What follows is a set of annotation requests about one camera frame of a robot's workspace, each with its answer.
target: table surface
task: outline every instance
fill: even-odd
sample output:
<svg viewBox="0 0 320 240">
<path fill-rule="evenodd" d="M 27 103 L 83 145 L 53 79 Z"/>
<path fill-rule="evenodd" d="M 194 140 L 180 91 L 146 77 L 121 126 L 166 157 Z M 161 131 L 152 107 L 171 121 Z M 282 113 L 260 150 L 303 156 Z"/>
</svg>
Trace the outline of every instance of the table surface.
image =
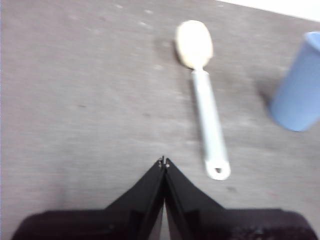
<svg viewBox="0 0 320 240">
<path fill-rule="evenodd" d="M 1 239 L 27 215 L 104 208 L 169 157 L 226 208 L 302 213 L 320 233 L 320 125 L 292 132 L 266 104 L 320 24 L 214 0 L 4 0 Z M 231 176 L 208 178 L 176 27 L 208 27 Z M 161 239 L 169 239 L 163 222 Z"/>
</svg>

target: cup rim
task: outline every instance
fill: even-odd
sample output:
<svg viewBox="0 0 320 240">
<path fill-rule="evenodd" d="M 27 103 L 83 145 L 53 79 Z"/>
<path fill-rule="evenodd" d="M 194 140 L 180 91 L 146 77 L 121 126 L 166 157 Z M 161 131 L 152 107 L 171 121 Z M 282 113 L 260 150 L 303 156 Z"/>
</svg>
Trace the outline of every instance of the cup rim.
<svg viewBox="0 0 320 240">
<path fill-rule="evenodd" d="M 304 36 L 306 41 L 320 53 L 320 31 L 307 32 Z"/>
</svg>

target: white wall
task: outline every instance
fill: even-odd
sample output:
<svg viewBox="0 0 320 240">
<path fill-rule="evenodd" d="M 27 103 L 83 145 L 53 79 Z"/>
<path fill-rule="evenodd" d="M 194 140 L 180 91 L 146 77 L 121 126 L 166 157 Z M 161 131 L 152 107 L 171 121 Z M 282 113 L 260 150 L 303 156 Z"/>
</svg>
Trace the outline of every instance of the white wall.
<svg viewBox="0 0 320 240">
<path fill-rule="evenodd" d="M 320 22 L 320 0 L 222 0 L 222 2 Z"/>
</svg>

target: cup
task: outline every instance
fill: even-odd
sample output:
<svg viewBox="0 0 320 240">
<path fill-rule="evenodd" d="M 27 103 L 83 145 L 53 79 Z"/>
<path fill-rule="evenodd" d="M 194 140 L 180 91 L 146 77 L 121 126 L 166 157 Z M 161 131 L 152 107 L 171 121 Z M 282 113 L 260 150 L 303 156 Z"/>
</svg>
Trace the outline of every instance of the cup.
<svg viewBox="0 0 320 240">
<path fill-rule="evenodd" d="M 300 132 L 320 118 L 320 31 L 308 32 L 269 105 L 273 119 Z"/>
</svg>

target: plastic cup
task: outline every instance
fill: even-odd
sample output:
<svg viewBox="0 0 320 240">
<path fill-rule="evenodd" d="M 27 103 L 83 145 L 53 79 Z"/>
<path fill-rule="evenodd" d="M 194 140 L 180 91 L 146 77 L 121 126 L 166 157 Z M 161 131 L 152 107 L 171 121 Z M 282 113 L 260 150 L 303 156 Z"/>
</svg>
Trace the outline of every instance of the plastic cup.
<svg viewBox="0 0 320 240">
<path fill-rule="evenodd" d="M 281 82 L 269 110 L 273 119 L 292 131 L 304 131 L 320 118 L 320 32 L 308 32 Z"/>
</svg>

